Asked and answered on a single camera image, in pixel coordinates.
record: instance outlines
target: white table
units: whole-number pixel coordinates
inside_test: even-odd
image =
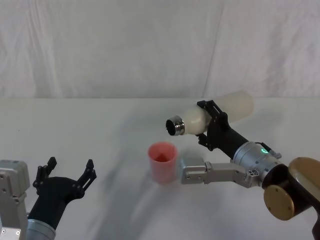
[[[25,161],[30,180],[55,156],[52,176],[78,179],[93,159],[97,179],[71,202],[56,240],[292,240],[313,239],[316,212],[290,221],[266,209],[263,190],[235,183],[159,186],[148,175],[148,146],[174,143],[180,153],[229,162],[195,136],[169,136],[167,118],[197,99],[4,99],[0,101],[0,158]],[[252,141],[320,159],[320,99],[260,98],[254,114],[232,124]],[[37,199],[31,187],[26,207]]]

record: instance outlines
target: pink cup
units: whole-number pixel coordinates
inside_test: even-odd
[[[159,184],[168,184],[176,178],[177,148],[169,142],[156,142],[149,147],[151,174]]]

